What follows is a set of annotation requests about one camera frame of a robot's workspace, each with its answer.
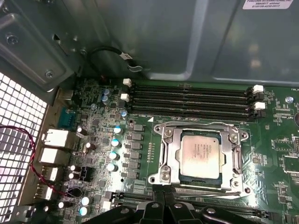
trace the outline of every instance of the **connector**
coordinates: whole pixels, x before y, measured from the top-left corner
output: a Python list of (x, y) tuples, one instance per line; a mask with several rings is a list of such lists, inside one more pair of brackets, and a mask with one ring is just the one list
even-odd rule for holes
[(68, 152), (55, 149), (55, 148), (43, 148), (43, 153), (40, 158), (41, 163), (53, 164), (53, 165), (67, 165), (70, 159)]
[(61, 147), (73, 150), (80, 138), (73, 132), (67, 130), (49, 129), (45, 135), (46, 147)]
[(63, 178), (63, 169), (58, 167), (43, 167), (42, 175), (48, 181), (61, 181)]
[(90, 182), (92, 176), (92, 168), (91, 167), (81, 167), (79, 180), (84, 182)]
[(254, 103), (254, 109), (256, 111), (264, 110), (264, 109), (266, 109), (266, 104), (263, 102), (256, 102), (256, 103)]
[(123, 83), (124, 85), (127, 85), (128, 87), (131, 87), (131, 86), (132, 86), (132, 80), (129, 79), (129, 78), (124, 78), (123, 81), (122, 81), (122, 83)]
[(259, 92), (263, 92), (263, 86), (262, 85), (253, 86), (252, 93), (256, 94), (256, 93), (259, 93)]
[(35, 199), (52, 200), (57, 198), (57, 194), (53, 192), (53, 189), (49, 188), (45, 184), (38, 184)]
[(121, 100), (124, 100), (124, 101), (126, 101), (126, 102), (129, 102), (129, 94), (127, 94), (127, 93), (122, 93), (121, 94)]

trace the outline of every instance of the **cable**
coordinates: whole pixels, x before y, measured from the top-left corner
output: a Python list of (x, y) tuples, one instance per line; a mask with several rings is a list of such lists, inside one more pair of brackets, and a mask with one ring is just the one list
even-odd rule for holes
[(43, 182), (49, 188), (51, 188), (53, 190), (53, 192), (58, 193), (58, 194), (63, 195), (63, 196), (68, 195), (68, 193), (56, 190), (55, 187), (54, 187), (54, 185), (50, 184), (43, 177), (43, 175), (41, 175), (40, 173), (38, 173), (36, 171), (36, 169), (34, 168), (33, 162), (34, 162), (34, 158), (35, 158), (35, 154), (36, 154), (36, 144), (35, 144), (35, 142), (33, 140), (33, 136), (25, 128), (15, 127), (15, 126), (10, 126), (10, 125), (8, 125), (8, 126), (0, 126), (0, 129), (2, 129), (2, 128), (8, 128), (8, 129), (12, 129), (12, 130), (17, 130), (17, 131), (22, 132), (22, 133), (24, 133), (24, 134), (26, 134), (28, 136), (29, 141), (30, 141), (30, 147), (32, 149), (32, 155), (31, 155), (30, 160), (29, 160), (29, 167), (31, 168), (32, 172), (35, 173), (35, 175), (41, 180), (41, 182)]
[(136, 61), (133, 60), (133, 58), (129, 54), (123, 53), (121, 50), (110, 47), (110, 46), (101, 46), (93, 49), (91, 52), (87, 54), (87, 61), (90, 64), (90, 67), (96, 72), (100, 74), (100, 70), (97, 68), (97, 66), (92, 62), (92, 56), (100, 51), (110, 51), (116, 53), (118, 56), (120, 56), (127, 64), (129, 67), (136, 67), (138, 66), (136, 64)]

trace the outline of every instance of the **cpu socket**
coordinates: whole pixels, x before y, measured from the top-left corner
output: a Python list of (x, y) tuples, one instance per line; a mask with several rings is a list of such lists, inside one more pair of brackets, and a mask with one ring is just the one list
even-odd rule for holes
[(159, 168), (151, 184), (171, 184), (177, 193), (236, 198), (252, 189), (242, 181), (241, 142), (247, 132), (231, 124), (171, 121), (154, 126), (162, 136)]

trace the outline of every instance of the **black cable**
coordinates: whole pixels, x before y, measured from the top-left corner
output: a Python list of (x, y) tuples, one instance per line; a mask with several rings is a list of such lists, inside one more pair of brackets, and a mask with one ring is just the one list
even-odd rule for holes
[(128, 54), (124, 54), (121, 50), (114, 48), (114, 47), (110, 47), (110, 46), (101, 46), (101, 47), (97, 47), (95, 49), (93, 49), (91, 52), (89, 52), (87, 54), (87, 62), (90, 64), (90, 67), (98, 74), (100, 74), (100, 70), (98, 69), (98, 67), (92, 62), (92, 56), (100, 51), (110, 51), (113, 53), (116, 53), (118, 56), (120, 56), (130, 67), (136, 67), (136, 61), (133, 59), (130, 59), (131, 56), (129, 56)]

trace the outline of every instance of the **perforated metal grille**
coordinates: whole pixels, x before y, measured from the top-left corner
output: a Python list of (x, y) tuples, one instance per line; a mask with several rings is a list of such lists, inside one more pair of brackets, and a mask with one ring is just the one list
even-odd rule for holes
[[(38, 136), (47, 104), (0, 73), (0, 124), (25, 128)], [(0, 223), (7, 222), (18, 203), (32, 150), (29, 139), (0, 129)]]

